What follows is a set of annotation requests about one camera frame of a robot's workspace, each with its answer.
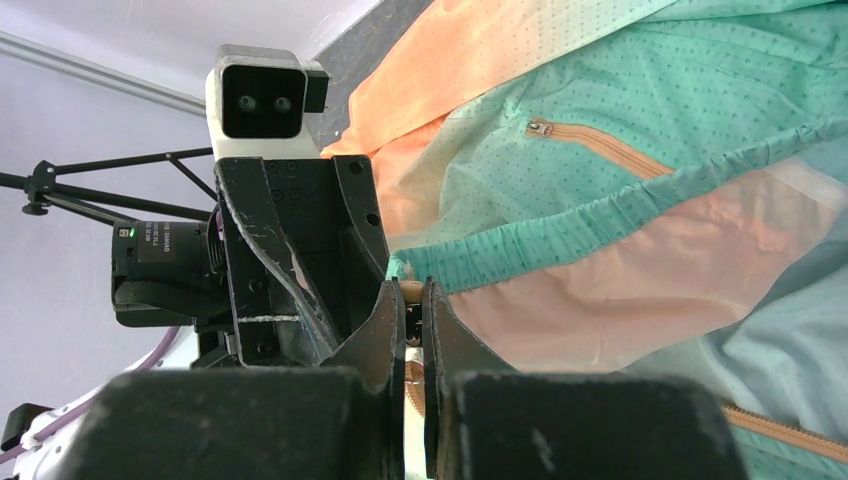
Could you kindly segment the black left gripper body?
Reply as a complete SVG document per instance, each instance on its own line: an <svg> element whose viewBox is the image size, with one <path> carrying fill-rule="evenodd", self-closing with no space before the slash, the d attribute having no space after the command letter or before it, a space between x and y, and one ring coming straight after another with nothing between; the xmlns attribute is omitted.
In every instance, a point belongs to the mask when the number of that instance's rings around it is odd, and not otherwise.
<svg viewBox="0 0 848 480"><path fill-rule="evenodd" d="M370 316L386 273L369 158L226 158L215 174L240 364L322 363Z"/></svg>

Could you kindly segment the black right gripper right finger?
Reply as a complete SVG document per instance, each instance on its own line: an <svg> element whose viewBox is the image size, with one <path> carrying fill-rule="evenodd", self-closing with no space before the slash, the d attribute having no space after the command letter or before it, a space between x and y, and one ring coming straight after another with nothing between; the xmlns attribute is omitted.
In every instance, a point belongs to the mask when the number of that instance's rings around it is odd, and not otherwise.
<svg viewBox="0 0 848 480"><path fill-rule="evenodd" d="M522 373L422 289L426 468L436 479L744 479L718 401L675 377Z"/></svg>

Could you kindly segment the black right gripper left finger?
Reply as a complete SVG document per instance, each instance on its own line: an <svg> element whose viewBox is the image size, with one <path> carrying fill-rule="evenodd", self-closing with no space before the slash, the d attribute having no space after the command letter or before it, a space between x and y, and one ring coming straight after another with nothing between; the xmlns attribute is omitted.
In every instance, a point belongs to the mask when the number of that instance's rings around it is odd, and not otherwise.
<svg viewBox="0 0 848 480"><path fill-rule="evenodd" d="M406 305L382 284L368 320L317 367L124 374L96 396L66 479L401 479Z"/></svg>

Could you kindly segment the orange and teal jacket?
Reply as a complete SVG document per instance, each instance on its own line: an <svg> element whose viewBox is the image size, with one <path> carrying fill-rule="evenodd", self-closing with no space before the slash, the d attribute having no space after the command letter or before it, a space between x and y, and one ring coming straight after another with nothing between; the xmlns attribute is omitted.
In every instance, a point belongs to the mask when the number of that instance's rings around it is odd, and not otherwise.
<svg viewBox="0 0 848 480"><path fill-rule="evenodd" d="M847 5L436 1L325 156L526 372L683 377L753 479L847 475Z"/></svg>

